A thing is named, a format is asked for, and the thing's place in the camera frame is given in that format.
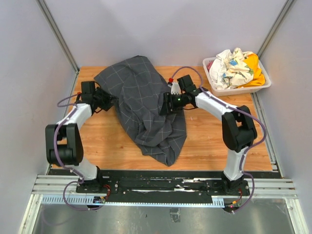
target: wooden table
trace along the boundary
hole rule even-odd
[[[105,67],[82,67],[74,93],[81,91],[82,81],[93,78]],[[168,80],[177,66],[156,67],[157,71]],[[203,87],[210,85],[202,67],[195,67],[204,78]],[[182,69],[175,78],[190,74],[198,86],[199,77],[190,69]],[[246,105],[256,115],[252,98],[249,94],[221,97],[224,101],[241,106]],[[101,169],[146,169],[146,170],[223,170],[226,165],[227,148],[222,140],[221,122],[208,112],[195,109],[185,111],[187,139],[176,163],[171,167],[156,161],[150,156],[143,156],[140,149],[132,142],[121,127],[114,107],[108,112],[94,114],[80,130],[84,156]],[[262,137],[260,126],[256,123],[257,142]],[[272,170],[268,151],[264,143],[253,148],[246,159],[245,170]]]

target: dark gray checkered cloth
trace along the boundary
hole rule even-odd
[[[143,155],[174,164],[186,139],[185,117],[183,112],[159,115],[163,93],[170,88],[151,62],[136,56],[107,67],[94,79],[118,98],[114,106],[119,121]]]

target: yellow cloth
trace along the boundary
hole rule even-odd
[[[256,54],[251,54],[244,60],[244,62],[253,70],[253,80],[247,84],[240,85],[239,88],[264,85],[264,75],[261,73],[261,68],[258,68],[258,56]]]

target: white plastic bin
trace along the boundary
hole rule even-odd
[[[211,77],[209,75],[208,69],[207,69],[207,65],[209,62],[214,61],[216,59],[216,57],[214,58],[205,58],[203,60],[203,66],[204,66],[204,70],[206,73],[206,76],[208,78],[208,81],[211,85],[211,89],[212,89],[212,93],[213,95],[219,97],[219,96],[227,96],[227,95],[235,95],[235,94],[249,94],[249,93],[254,93],[259,91],[260,89],[263,88],[268,88],[271,85],[271,80],[269,78],[268,73],[265,71],[264,67],[262,66],[261,61],[259,60],[259,67],[262,70],[262,74],[264,75],[265,78],[265,83],[262,86],[255,86],[255,87],[243,87],[243,88],[238,88],[238,89],[225,89],[225,90],[218,90],[215,88],[215,85],[213,84]]]

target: white wall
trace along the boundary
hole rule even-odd
[[[145,55],[200,65],[224,49],[257,52],[285,0],[46,0],[79,66]]]
[[[281,168],[294,180],[312,231],[312,1],[298,0],[262,57],[272,86],[260,92]]]
[[[17,233],[74,71],[34,0],[0,0],[0,227]]]

